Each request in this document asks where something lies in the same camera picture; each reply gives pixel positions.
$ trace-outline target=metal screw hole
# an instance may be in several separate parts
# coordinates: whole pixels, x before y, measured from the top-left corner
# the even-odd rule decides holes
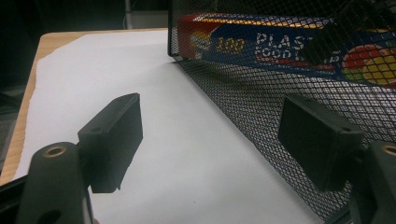
[[[44,153],[44,156],[48,158],[57,157],[63,154],[65,151],[66,151],[65,147],[52,147],[47,149],[47,151]]]
[[[384,146],[382,149],[389,155],[396,156],[396,147]]]

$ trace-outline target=table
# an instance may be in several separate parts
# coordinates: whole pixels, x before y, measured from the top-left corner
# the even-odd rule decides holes
[[[106,81],[111,81],[112,84],[98,78],[95,85],[99,84],[102,88],[113,85],[111,91],[116,88],[119,91],[117,95],[129,91],[141,93],[144,140],[135,154],[132,167],[127,171],[128,175],[124,177],[121,190],[108,195],[92,195],[93,212],[101,223],[130,223],[131,221],[137,223],[262,223],[264,220],[268,223],[320,223],[318,217],[286,184],[254,145],[166,55],[166,32],[157,32],[155,35],[148,33],[108,34],[105,35],[106,38],[102,38],[103,35],[92,36],[88,35],[93,34],[91,32],[83,32],[49,34],[42,37],[10,151],[7,154],[6,170],[1,177],[2,183],[12,179],[17,168],[20,171],[23,165],[28,164],[27,159],[30,160],[31,157],[26,155],[25,150],[23,154],[21,151],[28,145],[29,136],[37,138],[41,136],[41,133],[45,137],[40,140],[50,141],[47,144],[69,139],[65,139],[64,136],[59,136],[60,139],[57,140],[47,138],[48,129],[41,127],[42,121],[46,122],[48,118],[41,120],[38,117],[33,119],[31,117],[32,111],[40,112],[41,118],[42,112],[49,112],[44,113],[44,116],[55,114],[56,116],[53,117],[57,117],[60,113],[53,113],[40,107],[42,105],[38,106],[33,103],[28,108],[29,101],[34,102],[35,99],[40,100],[35,101],[36,103],[44,105],[64,104],[64,101],[60,101],[54,94],[44,94],[45,98],[37,98],[37,95],[43,96],[43,93],[47,93],[43,92],[46,88],[57,91],[57,88],[61,86],[60,83],[64,84],[68,80],[77,82],[69,77],[76,72],[75,70],[72,73],[63,70],[70,68],[69,61],[63,60],[62,63],[67,63],[58,64],[63,69],[60,69],[58,65],[53,66],[54,62],[59,62],[59,58],[55,56],[68,55],[71,57],[70,61],[75,62],[72,66],[79,63],[84,68],[88,67],[87,69],[97,68],[96,65],[86,66],[88,64],[86,58],[83,58],[83,62],[81,61],[81,57],[87,55],[95,57],[91,52],[87,52],[87,46],[84,44],[89,43],[91,49],[92,47],[97,49],[105,43],[104,41],[108,41],[108,38],[111,39],[116,35],[121,39],[121,43],[128,44],[125,46],[119,44],[119,39],[117,41],[113,39],[112,47],[99,48],[94,52],[105,50],[106,59],[109,61],[106,61],[107,67],[103,68],[110,70],[107,70],[106,76],[102,78],[106,78]],[[135,41],[134,38],[138,35],[146,39]],[[71,41],[72,43],[67,45],[67,48],[55,50]],[[79,49],[70,51],[68,50],[70,45],[79,46]],[[149,53],[142,57],[142,54],[137,53],[139,50],[140,53],[147,52],[147,50]],[[108,55],[117,59],[125,55],[129,58],[126,62],[119,63],[117,60],[111,60],[113,58]],[[133,65],[131,65],[131,58],[134,58]],[[46,75],[43,75],[45,70],[43,64],[51,65]],[[36,79],[37,65],[41,68],[38,73],[39,79]],[[137,67],[142,67],[143,70],[136,71]],[[125,74],[116,71],[122,73],[128,71],[128,73],[126,77],[123,77]],[[46,88],[42,88],[44,84],[42,77],[46,81]],[[74,84],[76,83],[64,85],[70,87]],[[89,94],[90,97],[93,94],[102,93],[88,90],[90,91],[84,93]],[[79,97],[76,97],[75,92],[68,91],[68,94],[70,93],[74,93],[74,97],[67,95],[68,99],[64,99],[69,103],[76,101]],[[111,97],[106,96],[107,103],[110,98],[115,98],[115,94],[111,92]],[[94,111],[97,113],[104,105],[95,106]],[[85,110],[80,110],[79,107],[74,111],[77,112],[78,117],[81,117],[86,112]],[[76,121],[78,127],[81,128],[80,125],[87,122],[86,119],[92,118],[93,115],[94,113],[89,116],[85,114],[85,117],[81,119],[82,122]],[[74,137],[77,130],[68,129],[67,132]],[[50,134],[52,137],[58,136],[57,133]],[[34,145],[29,148],[32,150],[41,147],[43,146]]]
[[[134,30],[135,32],[151,31],[153,29],[139,29]],[[26,119],[27,112],[29,109],[29,102],[32,98],[33,91],[35,90],[35,74],[37,68],[37,62],[51,54],[57,48],[66,45],[73,40],[76,40],[84,35],[89,34],[102,34],[102,33],[114,33],[114,32],[131,32],[131,31],[89,31],[89,32],[67,32],[67,33],[51,33],[43,35],[40,39],[40,43],[35,54],[35,60],[33,62],[32,71],[29,76],[29,80],[26,85],[26,90],[21,103],[21,109],[18,114],[17,122],[15,125],[14,133],[11,138],[11,142],[8,148],[6,161],[3,167],[2,174],[0,176],[0,186],[8,183],[12,180],[18,165],[20,164],[21,151],[23,149],[23,142],[25,137]]]

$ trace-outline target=table surface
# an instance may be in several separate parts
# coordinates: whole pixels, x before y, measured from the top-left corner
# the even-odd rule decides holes
[[[133,30],[136,32],[141,31],[152,31],[152,30],[164,30],[163,29],[140,29]],[[127,31],[89,31],[89,32],[67,32],[67,33],[51,33],[43,35],[40,39],[40,43],[35,54],[35,60],[33,62],[32,71],[29,76],[29,80],[26,85],[26,90],[23,96],[21,109],[17,118],[14,133],[11,138],[11,142],[8,148],[6,161],[3,167],[2,174],[0,176],[0,186],[10,182],[15,175],[15,172],[20,164],[21,153],[23,149],[23,143],[25,139],[25,128],[27,113],[29,110],[29,102],[32,98],[35,90],[35,79],[36,79],[36,68],[37,62],[51,54],[57,48],[66,45],[84,35],[89,34],[101,34],[101,33],[115,33],[115,32],[131,32]]]

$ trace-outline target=white paper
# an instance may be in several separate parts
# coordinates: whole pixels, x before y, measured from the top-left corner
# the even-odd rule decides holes
[[[144,139],[121,185],[92,194],[107,223],[321,223],[258,150],[166,55],[167,32],[85,35],[39,61],[15,178],[32,155],[138,92]]]

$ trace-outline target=mesh container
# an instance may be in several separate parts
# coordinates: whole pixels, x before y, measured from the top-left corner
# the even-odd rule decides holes
[[[394,1],[174,0],[168,53],[323,220],[351,187],[321,193],[277,139],[297,93],[396,142]]]

